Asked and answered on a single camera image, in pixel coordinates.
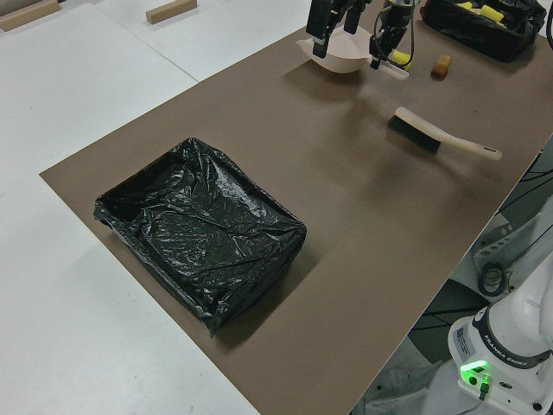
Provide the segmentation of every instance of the black plastic bag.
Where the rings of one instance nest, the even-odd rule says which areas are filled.
[[[487,5],[502,13],[502,27],[457,5],[464,1],[427,0],[421,16],[431,28],[503,62],[514,60],[534,43],[546,15],[537,0],[472,1],[475,9]]]
[[[196,138],[101,195],[94,217],[211,335],[288,270],[307,232],[228,156]]]

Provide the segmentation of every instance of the hand brush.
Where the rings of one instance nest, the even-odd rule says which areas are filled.
[[[499,150],[452,136],[402,106],[396,110],[388,126],[431,153],[436,153],[444,143],[495,161],[503,156]]]

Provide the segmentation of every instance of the brown mat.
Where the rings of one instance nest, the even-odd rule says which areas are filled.
[[[402,83],[369,67],[327,73],[294,44],[306,37],[284,38],[42,173],[263,415],[347,414],[553,131],[544,39],[533,56],[500,64],[416,22]],[[454,58],[443,82],[429,76],[440,54]],[[387,129],[401,105],[503,160],[425,153]],[[96,196],[186,137],[223,150],[308,227],[290,274],[213,339],[92,218]]]

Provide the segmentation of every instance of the brush handle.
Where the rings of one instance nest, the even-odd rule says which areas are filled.
[[[472,141],[452,136],[402,106],[396,109],[396,116],[401,118],[407,124],[412,125],[420,132],[423,132],[427,136],[432,137],[444,144],[449,144],[459,149],[470,151],[478,156],[483,156],[495,161],[500,160],[503,156],[501,151],[493,149],[492,147],[487,147],[482,144],[473,143]]]

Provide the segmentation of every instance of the black bristles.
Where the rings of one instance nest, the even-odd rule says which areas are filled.
[[[424,134],[422,131],[419,131],[411,124],[406,123],[400,117],[394,115],[390,121],[388,121],[388,126],[391,130],[398,132],[405,138],[408,138],[410,141],[422,147],[430,153],[437,153],[442,142],[435,140],[434,138]]]

